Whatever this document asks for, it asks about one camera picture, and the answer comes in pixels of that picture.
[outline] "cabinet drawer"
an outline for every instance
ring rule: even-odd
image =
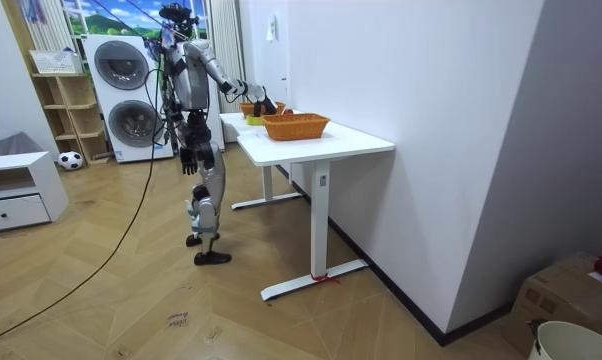
[[[39,195],[0,200],[0,230],[50,221]]]

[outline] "washing machine door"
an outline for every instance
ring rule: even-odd
[[[148,74],[145,56],[123,41],[108,41],[94,54],[97,72],[108,84],[121,90],[134,90],[143,85]]]
[[[110,135],[122,143],[133,147],[146,147],[159,143],[162,137],[161,119],[150,104],[143,101],[127,100],[117,104],[108,117]]]

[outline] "cardboard box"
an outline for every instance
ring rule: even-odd
[[[503,337],[528,356],[534,340],[526,321],[532,319],[571,322],[602,335],[602,283],[588,275],[596,260],[577,253],[526,279]]]

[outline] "white wall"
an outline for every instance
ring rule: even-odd
[[[448,330],[576,250],[602,251],[602,0],[547,0]]]
[[[330,216],[445,331],[542,1],[289,6],[295,108],[396,144],[333,163]]]
[[[0,2],[0,129],[23,131],[53,159],[59,156],[30,73]]]
[[[287,0],[239,0],[246,79],[265,86],[273,101],[288,101]],[[276,17],[277,39],[266,40],[266,29]]]

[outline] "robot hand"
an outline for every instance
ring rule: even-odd
[[[183,169],[183,175],[193,175],[197,172],[197,162],[194,157],[194,151],[182,147],[179,149],[179,158],[181,159],[181,167]]]

